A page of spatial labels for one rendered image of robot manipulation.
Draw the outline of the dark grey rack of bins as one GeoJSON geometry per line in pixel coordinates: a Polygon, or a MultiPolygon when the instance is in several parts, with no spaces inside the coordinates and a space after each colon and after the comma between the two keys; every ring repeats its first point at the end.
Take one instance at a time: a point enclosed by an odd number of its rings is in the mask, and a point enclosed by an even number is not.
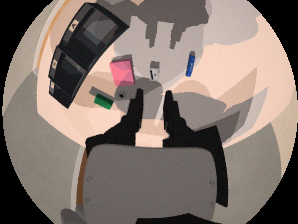
{"type": "Polygon", "coordinates": [[[48,74],[49,94],[68,109],[93,66],[128,28],[103,6],[85,2],[55,48],[48,74]]]}

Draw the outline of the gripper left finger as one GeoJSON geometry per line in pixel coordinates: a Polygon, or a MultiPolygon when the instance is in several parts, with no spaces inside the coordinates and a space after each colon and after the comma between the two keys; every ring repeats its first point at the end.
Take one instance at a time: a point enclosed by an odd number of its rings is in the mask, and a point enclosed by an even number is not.
{"type": "Polygon", "coordinates": [[[99,144],[136,146],[136,133],[142,126],[143,108],[143,90],[137,88],[135,101],[134,99],[130,99],[127,114],[121,117],[120,122],[105,131],[104,134],[101,133],[86,139],[87,159],[92,148],[99,144]]]}

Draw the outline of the flat red rectangular block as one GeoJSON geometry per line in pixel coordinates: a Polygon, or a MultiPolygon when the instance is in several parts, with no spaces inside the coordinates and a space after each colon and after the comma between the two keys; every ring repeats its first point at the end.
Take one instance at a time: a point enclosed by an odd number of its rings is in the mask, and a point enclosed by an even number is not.
{"type": "Polygon", "coordinates": [[[111,61],[109,65],[115,86],[128,86],[135,84],[131,59],[111,61]]]}

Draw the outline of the green and white eraser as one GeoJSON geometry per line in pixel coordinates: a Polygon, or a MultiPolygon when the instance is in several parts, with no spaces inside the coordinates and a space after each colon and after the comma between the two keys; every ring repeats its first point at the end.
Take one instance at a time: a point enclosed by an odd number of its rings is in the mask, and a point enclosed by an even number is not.
{"type": "Polygon", "coordinates": [[[88,97],[87,99],[101,107],[104,107],[108,110],[110,110],[110,108],[112,107],[113,105],[113,100],[93,91],[93,90],[90,90],[89,93],[88,93],[88,97]]]}

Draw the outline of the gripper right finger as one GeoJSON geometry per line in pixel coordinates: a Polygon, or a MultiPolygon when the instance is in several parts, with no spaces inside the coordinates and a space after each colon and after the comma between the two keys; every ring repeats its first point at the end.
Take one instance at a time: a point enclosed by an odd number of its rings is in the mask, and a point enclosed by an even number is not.
{"type": "Polygon", "coordinates": [[[218,149],[217,144],[201,138],[195,131],[186,125],[186,120],[180,117],[178,102],[173,100],[172,90],[165,91],[163,118],[164,130],[169,134],[169,148],[203,148],[211,152],[215,161],[218,149]]]}

